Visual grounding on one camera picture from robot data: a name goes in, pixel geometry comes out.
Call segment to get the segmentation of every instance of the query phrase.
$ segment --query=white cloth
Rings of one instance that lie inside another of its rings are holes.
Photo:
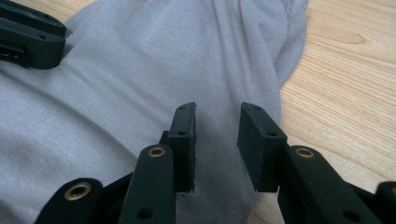
[[[280,122],[304,47],[307,0],[113,0],[66,24],[51,70],[0,62],[0,223],[32,223],[79,177],[132,172],[179,105],[197,104],[195,193],[177,223],[243,223],[255,203],[236,146],[240,105]]]

